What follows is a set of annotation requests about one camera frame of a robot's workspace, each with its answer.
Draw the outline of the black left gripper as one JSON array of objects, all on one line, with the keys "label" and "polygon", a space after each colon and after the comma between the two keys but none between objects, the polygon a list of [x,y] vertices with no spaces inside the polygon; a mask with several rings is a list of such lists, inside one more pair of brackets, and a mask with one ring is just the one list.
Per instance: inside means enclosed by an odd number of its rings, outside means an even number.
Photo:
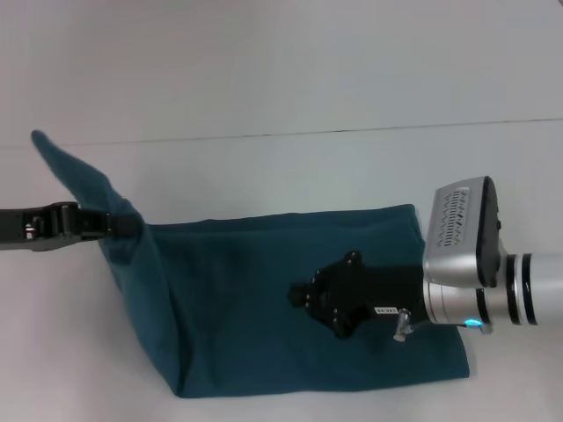
[{"label": "black left gripper", "polygon": [[1,210],[2,251],[54,251],[82,239],[133,238],[141,232],[137,215],[83,210],[76,202]]}]

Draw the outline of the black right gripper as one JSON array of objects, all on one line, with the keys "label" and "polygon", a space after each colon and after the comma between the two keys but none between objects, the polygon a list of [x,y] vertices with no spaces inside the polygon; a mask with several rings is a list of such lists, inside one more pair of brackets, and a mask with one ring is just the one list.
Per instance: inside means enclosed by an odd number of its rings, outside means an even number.
[{"label": "black right gripper", "polygon": [[309,280],[290,283],[288,301],[338,338],[351,337],[370,319],[394,320],[399,339],[430,322],[422,265],[367,266],[358,251],[318,269]]}]

